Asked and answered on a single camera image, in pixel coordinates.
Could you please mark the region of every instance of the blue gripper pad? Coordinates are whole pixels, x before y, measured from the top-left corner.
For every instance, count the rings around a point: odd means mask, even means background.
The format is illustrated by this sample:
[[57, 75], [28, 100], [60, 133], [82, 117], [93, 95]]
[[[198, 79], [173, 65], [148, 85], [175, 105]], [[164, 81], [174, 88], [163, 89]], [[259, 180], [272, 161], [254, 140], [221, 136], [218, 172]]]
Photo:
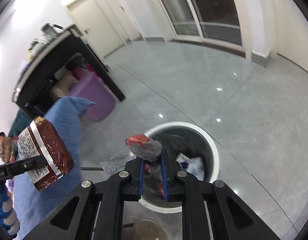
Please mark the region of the blue gripper pad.
[[138, 174], [138, 190], [137, 196], [140, 199], [142, 195], [143, 183], [144, 183], [144, 169], [145, 169], [145, 160], [142, 159], [140, 173]]
[[167, 178], [167, 172], [163, 154], [161, 154], [160, 158], [161, 158], [161, 174], [162, 174], [164, 198], [165, 200], [168, 200], [168, 178]]

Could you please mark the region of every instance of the silver screw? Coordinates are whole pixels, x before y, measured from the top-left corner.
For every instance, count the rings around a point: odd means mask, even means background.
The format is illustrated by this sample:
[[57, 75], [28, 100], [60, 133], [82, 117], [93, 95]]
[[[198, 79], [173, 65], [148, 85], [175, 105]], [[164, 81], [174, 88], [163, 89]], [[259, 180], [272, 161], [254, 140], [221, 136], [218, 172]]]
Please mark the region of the silver screw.
[[186, 177], [186, 176], [187, 176], [187, 172], [186, 172], [186, 171], [178, 171], [178, 172], [177, 172], [177, 175], [178, 175], [179, 177]]
[[215, 182], [215, 186], [217, 187], [224, 187], [224, 181], [223, 180], [216, 180]]
[[90, 185], [92, 185], [92, 183], [91, 183], [89, 180], [84, 180], [84, 181], [81, 183], [81, 186], [84, 187], [84, 188], [87, 188], [87, 187], [89, 187]]
[[120, 176], [121, 178], [126, 178], [126, 177], [128, 176], [128, 171], [121, 171], [121, 172], [119, 173], [119, 176]]

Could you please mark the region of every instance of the tile grout line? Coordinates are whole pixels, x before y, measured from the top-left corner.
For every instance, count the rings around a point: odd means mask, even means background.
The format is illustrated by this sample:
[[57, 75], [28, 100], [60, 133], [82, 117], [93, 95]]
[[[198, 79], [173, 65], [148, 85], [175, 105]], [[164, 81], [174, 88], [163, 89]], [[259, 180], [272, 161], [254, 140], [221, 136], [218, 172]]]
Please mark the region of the tile grout line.
[[[123, 69], [121, 66], [117, 65], [116, 63], [114, 63], [113, 61], [109, 60], [110, 62], [112, 62], [113, 64], [115, 64], [116, 66], [118, 66], [119, 68], [121, 68], [122, 70], [124, 70], [125, 72], [129, 73], [127, 70]], [[236, 93], [238, 92], [244, 85], [245, 83], [248, 81], [248, 79], [251, 78], [252, 74], [255, 72], [257, 66], [252, 70], [252, 72], [248, 75], [248, 77], [244, 80], [244, 82], [232, 93], [232, 95], [229, 96], [229, 98], [226, 100], [226, 102], [223, 104], [225, 105], [229, 100], [230, 98]], [[163, 98], [166, 102], [168, 102], [170, 105], [172, 105], [173, 107], [175, 107], [177, 110], [179, 110], [182, 114], [184, 114], [180, 109], [178, 109], [176, 106], [174, 106], [171, 102], [169, 102], [166, 98], [164, 98], [163, 96], [161, 96], [159, 93], [157, 93], [155, 90], [153, 90], [151, 87], [149, 87], [148, 85], [146, 85], [144, 82], [142, 82], [141, 80], [139, 80], [136, 76], [132, 75], [131, 73], [129, 73], [131, 76], [133, 76], [134, 78], [136, 78], [138, 81], [140, 81], [142, 84], [144, 84], [145, 86], [147, 86], [149, 89], [151, 89], [153, 92], [155, 92], [156, 94], [158, 94], [161, 98]], [[188, 117], [186, 114], [184, 114], [187, 118], [189, 118], [195, 125], [196, 122], [194, 122], [190, 117]], [[290, 223], [292, 224], [292, 227], [296, 230], [294, 224], [292, 223], [292, 221], [290, 220], [290, 218], [287, 216], [287, 214], [285, 213], [285, 211], [281, 208], [281, 206], [278, 204], [278, 202], [273, 198], [273, 196], [265, 189], [265, 187], [253, 176], [252, 173], [250, 173], [247, 168], [242, 165], [241, 162], [239, 162], [230, 152], [228, 152], [216, 139], [214, 139], [212, 136], [211, 138], [216, 141], [229, 155], [231, 155], [257, 182], [258, 184], [261, 185], [261, 187], [270, 195], [270, 197], [275, 201], [275, 203], [279, 206], [279, 208], [283, 211], [284, 215], [286, 215], [286, 217], [288, 218], [288, 220], [290, 221]]]

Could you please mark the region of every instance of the blue fabric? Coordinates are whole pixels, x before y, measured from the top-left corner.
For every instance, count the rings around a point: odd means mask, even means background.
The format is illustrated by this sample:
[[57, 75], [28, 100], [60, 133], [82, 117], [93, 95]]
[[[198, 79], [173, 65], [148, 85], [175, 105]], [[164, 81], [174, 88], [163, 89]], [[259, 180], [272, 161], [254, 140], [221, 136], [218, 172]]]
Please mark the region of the blue fabric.
[[46, 113], [45, 118], [55, 127], [71, 154], [74, 167], [68, 174], [41, 192], [34, 187], [27, 173], [15, 177], [14, 207], [20, 221], [18, 233], [20, 240], [81, 183], [79, 116], [92, 104], [94, 103], [83, 98], [63, 97]]

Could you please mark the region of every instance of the door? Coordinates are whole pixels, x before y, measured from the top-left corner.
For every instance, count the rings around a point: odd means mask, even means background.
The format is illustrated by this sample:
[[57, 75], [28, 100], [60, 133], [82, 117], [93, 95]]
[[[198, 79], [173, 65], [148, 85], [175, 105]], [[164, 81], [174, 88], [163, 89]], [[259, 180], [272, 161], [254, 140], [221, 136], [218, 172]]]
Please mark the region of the door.
[[123, 45], [120, 36], [95, 0], [76, 0], [67, 5], [67, 8], [98, 56], [105, 57]]

